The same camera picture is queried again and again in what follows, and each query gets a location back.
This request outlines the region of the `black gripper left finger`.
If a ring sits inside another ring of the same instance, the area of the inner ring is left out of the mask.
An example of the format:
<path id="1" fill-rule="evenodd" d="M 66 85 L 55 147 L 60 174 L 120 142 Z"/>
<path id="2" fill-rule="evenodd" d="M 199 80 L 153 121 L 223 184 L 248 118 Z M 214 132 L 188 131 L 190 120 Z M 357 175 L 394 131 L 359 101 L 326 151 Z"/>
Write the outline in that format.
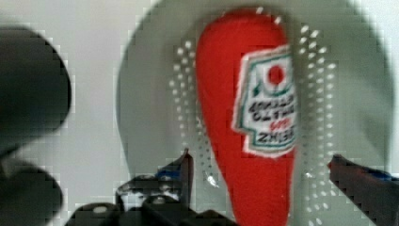
<path id="1" fill-rule="evenodd" d="M 65 226 L 239 226 L 214 210 L 190 208 L 193 157 L 188 150 L 155 174 L 120 186 L 114 203 L 79 207 Z"/>

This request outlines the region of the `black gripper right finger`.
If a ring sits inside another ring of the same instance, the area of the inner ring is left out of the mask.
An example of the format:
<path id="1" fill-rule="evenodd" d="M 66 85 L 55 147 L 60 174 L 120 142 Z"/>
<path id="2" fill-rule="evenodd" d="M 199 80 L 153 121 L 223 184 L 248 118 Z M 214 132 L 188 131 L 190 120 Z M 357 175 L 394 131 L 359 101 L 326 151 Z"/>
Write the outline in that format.
<path id="1" fill-rule="evenodd" d="M 334 154 L 327 164 L 329 180 L 376 226 L 398 226 L 398 179 Z"/>

